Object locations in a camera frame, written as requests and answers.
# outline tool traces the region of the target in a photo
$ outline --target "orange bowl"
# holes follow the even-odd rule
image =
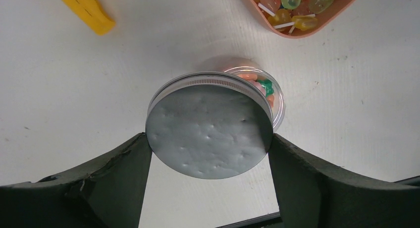
[[[326,26],[330,21],[332,21],[335,17],[337,17],[340,13],[342,13],[346,8],[348,8],[355,0],[334,0],[334,3],[327,8],[324,12],[317,14],[316,17],[318,19],[318,27],[312,30],[308,31],[301,31],[296,29],[293,31],[291,35],[288,34],[287,31],[285,32],[278,32],[276,29],[274,29],[270,23],[267,21],[267,18],[264,16],[263,12],[260,10],[260,8],[257,6],[257,4],[254,2],[254,0],[242,0],[244,4],[247,6],[248,10],[251,12],[251,14],[262,24],[265,28],[268,30],[274,32],[275,34],[291,38],[291,39],[299,39],[303,37],[310,36],[320,29],[322,29],[324,26]]]

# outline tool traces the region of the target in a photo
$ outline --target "yellow marker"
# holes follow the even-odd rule
[[[106,34],[115,26],[97,0],[62,1],[98,35]]]

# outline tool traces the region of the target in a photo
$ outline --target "jar lid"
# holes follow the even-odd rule
[[[156,156],[188,176],[239,175],[267,154],[272,112],[252,84],[228,73],[186,74],[165,84],[148,110],[146,135]]]

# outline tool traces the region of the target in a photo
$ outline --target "green candy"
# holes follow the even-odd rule
[[[266,80],[257,80],[257,82],[259,82],[261,84],[261,86],[265,89],[266,93],[265,96],[270,96],[271,94],[274,93],[274,89],[273,89],[273,83],[266,79]]]

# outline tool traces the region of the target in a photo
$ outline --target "table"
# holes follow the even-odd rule
[[[319,33],[284,39],[239,0],[100,0],[95,35],[60,0],[0,0],[0,185],[37,181],[144,131],[156,90],[209,58],[251,58],[279,82],[277,133],[348,170],[419,175],[420,5],[357,0]],[[140,227],[216,227],[278,211],[268,160],[201,180],[155,156]]]

